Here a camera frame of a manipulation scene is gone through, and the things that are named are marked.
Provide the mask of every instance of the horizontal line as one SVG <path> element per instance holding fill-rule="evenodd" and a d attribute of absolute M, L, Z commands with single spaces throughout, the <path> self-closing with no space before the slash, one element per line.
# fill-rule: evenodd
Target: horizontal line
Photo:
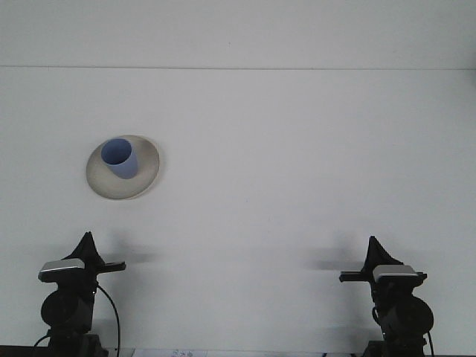
<path fill-rule="evenodd" d="M 203 71 L 474 71 L 476 68 L 173 67 L 121 65 L 0 65 L 0 68 L 165 69 Z"/>

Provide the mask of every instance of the black mount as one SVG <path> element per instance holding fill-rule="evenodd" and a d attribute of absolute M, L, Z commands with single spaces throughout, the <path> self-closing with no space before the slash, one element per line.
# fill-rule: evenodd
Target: black mount
<path fill-rule="evenodd" d="M 91 232 L 86 232 L 78 246 L 64 260 L 80 260 L 84 267 L 71 267 L 42 272 L 39 279 L 57 283 L 42 305 L 42 318 L 50 325 L 50 357 L 107 357 L 98 335 L 91 330 L 94 296 L 99 283 L 97 275 L 126 268 L 125 262 L 105 263 L 97 252 Z"/>
<path fill-rule="evenodd" d="M 343 271 L 341 282 L 365 281 L 370 284 L 374 321 L 381 327 L 383 341 L 370 341 L 363 357 L 424 357 L 423 335 L 433 326 L 433 314 L 423 300 L 412 295 L 413 289 L 423 284 L 427 274 L 384 277 L 376 281 L 377 266 L 403 266 L 389 255 L 374 237 L 369 246 L 361 271 Z"/>

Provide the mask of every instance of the black cable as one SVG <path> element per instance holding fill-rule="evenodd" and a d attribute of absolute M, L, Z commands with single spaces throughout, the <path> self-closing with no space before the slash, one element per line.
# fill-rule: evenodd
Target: black cable
<path fill-rule="evenodd" d="M 109 294 L 106 292 L 106 290 L 104 290 L 102 288 L 102 286 L 100 286 L 99 284 L 97 284 L 97 288 L 103 292 L 103 294 L 108 298 L 109 302 L 111 303 L 112 305 L 112 308 L 114 309 L 114 313 L 116 315 L 116 321 L 118 323 L 118 349 L 117 349 L 117 353 L 116 353 L 116 357 L 119 357 L 119 352 L 120 352 L 120 323 L 119 323 L 119 314 L 118 314 L 118 310 L 116 309 L 116 305 L 114 304 L 114 301 L 112 301 L 111 297 L 109 296 Z"/>
<path fill-rule="evenodd" d="M 33 345 L 33 349 L 31 351 L 31 357 L 35 357 L 36 355 L 36 351 L 38 351 L 38 345 L 41 341 L 45 340 L 46 338 L 50 337 L 49 334 L 46 334 L 44 335 L 43 337 L 41 337 L 37 342 L 35 342 L 35 344 Z"/>
<path fill-rule="evenodd" d="M 428 341 L 430 342 L 431 357 L 434 357 L 433 341 L 431 340 L 431 333 L 429 331 L 428 331 Z"/>
<path fill-rule="evenodd" d="M 372 317 L 376 324 L 380 326 L 379 316 L 377 315 L 377 308 L 375 306 L 372 308 Z"/>

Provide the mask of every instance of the blue cup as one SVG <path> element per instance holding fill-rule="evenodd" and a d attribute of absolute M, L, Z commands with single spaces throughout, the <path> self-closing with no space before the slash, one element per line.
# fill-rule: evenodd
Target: blue cup
<path fill-rule="evenodd" d="M 104 164 L 118 177 L 131 179 L 137 174 L 138 163 L 131 143 L 122 138 L 114 138 L 101 149 Z"/>

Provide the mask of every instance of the blue plastic cup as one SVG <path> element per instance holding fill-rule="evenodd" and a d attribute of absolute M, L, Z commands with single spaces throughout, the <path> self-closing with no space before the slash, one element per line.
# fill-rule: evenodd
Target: blue plastic cup
<path fill-rule="evenodd" d="M 138 163 L 131 143 L 122 138 L 114 138 L 101 149 L 104 164 L 118 177 L 131 179 L 137 175 Z"/>

